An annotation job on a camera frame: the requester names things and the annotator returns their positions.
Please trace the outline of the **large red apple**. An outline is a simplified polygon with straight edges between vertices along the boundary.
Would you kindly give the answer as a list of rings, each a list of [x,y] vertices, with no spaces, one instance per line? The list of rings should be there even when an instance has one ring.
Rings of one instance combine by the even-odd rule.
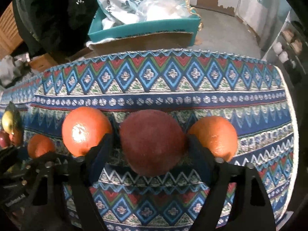
[[[120,141],[131,169],[146,177],[166,174],[186,153],[186,135],[160,110],[139,110],[120,124]]]

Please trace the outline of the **small wooden box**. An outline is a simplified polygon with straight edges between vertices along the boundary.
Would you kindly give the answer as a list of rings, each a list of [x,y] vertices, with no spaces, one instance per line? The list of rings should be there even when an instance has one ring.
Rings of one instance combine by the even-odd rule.
[[[43,72],[46,69],[57,65],[58,63],[48,53],[41,56],[36,56],[29,62],[29,66],[39,72]]]

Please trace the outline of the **dark hanging clothes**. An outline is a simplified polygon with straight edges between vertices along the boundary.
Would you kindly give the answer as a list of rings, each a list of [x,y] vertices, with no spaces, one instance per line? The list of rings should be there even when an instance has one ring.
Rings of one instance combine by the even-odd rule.
[[[13,0],[18,33],[31,57],[66,59],[84,48],[97,0]]]

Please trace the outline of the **large orange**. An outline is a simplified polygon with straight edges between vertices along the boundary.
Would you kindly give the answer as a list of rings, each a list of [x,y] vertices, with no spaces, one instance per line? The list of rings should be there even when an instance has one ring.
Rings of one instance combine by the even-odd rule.
[[[84,156],[97,146],[105,134],[112,133],[109,119],[98,109],[79,107],[72,110],[62,124],[62,140],[75,157]]]

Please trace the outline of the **clear plastic bag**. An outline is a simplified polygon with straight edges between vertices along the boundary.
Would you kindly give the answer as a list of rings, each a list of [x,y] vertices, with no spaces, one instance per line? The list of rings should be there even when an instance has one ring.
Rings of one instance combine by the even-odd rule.
[[[191,16],[188,0],[144,0],[138,6],[141,21],[183,19]]]

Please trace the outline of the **small orange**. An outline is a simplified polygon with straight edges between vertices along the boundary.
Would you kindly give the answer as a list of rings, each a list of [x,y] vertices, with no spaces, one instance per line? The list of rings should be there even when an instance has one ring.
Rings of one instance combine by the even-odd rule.
[[[23,145],[23,131],[15,129],[10,135],[10,143],[13,146],[22,146]]]

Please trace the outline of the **brown cardboard box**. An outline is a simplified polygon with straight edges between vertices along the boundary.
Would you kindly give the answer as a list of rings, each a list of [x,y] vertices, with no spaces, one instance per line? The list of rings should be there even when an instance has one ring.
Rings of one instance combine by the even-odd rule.
[[[107,55],[130,51],[186,48],[190,45],[192,33],[159,32],[121,39],[105,39],[97,43],[87,42],[86,46],[97,55]]]

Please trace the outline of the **wooden louvered cabinet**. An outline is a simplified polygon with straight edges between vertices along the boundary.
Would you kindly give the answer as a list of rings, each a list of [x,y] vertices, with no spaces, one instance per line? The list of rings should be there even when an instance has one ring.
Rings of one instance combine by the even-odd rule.
[[[22,43],[23,39],[18,32],[11,2],[0,18],[0,58],[11,55]]]

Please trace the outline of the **teal cardboard box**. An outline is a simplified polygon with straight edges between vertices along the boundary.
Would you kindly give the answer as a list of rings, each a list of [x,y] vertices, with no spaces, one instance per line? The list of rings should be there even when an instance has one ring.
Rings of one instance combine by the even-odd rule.
[[[203,27],[201,17],[193,7],[191,7],[191,16],[189,18],[157,21],[140,20],[138,23],[123,24],[110,29],[102,27],[101,20],[104,18],[105,14],[101,9],[98,9],[88,31],[88,37],[94,43],[108,38],[121,39],[159,32],[188,32],[193,34],[189,45],[192,46],[197,32]]]

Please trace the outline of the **small tangerine with stem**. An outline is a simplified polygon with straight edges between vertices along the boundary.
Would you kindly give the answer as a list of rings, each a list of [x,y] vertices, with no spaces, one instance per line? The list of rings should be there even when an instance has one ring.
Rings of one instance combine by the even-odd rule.
[[[35,159],[45,153],[55,152],[55,146],[50,138],[41,134],[36,134],[29,140],[27,151],[29,157]]]

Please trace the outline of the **blue patterned tablecloth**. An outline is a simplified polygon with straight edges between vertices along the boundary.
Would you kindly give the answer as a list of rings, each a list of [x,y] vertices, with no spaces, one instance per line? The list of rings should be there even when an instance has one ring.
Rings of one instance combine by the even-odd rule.
[[[61,154],[68,153],[62,123],[81,106],[103,111],[115,124],[136,110],[164,110],[184,131],[200,118],[221,116],[238,134],[231,163],[254,164],[276,223],[288,208],[298,170],[298,124],[281,70],[262,60],[190,49],[104,55],[50,68],[6,89],[1,110],[9,103],[20,110],[25,141],[46,135]],[[190,159],[147,178],[130,170],[119,148],[90,190],[109,230],[188,230],[209,193]]]

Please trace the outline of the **grey shoe rack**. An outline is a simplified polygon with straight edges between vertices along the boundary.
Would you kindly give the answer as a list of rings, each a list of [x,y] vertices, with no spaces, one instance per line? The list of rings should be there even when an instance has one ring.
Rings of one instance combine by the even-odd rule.
[[[291,9],[263,60],[281,65],[292,85],[307,77],[307,29]]]

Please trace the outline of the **small red apple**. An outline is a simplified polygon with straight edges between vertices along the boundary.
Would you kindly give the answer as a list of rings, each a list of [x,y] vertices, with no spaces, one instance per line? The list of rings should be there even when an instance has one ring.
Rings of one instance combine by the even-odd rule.
[[[0,131],[0,147],[2,149],[8,148],[10,146],[9,134],[4,130]]]

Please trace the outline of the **medium orange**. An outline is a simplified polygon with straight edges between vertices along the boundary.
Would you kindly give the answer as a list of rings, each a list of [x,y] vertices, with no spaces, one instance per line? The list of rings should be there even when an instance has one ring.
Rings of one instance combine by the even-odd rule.
[[[238,135],[234,126],[221,116],[206,116],[199,119],[187,132],[195,135],[203,147],[215,157],[229,162],[238,149]]]

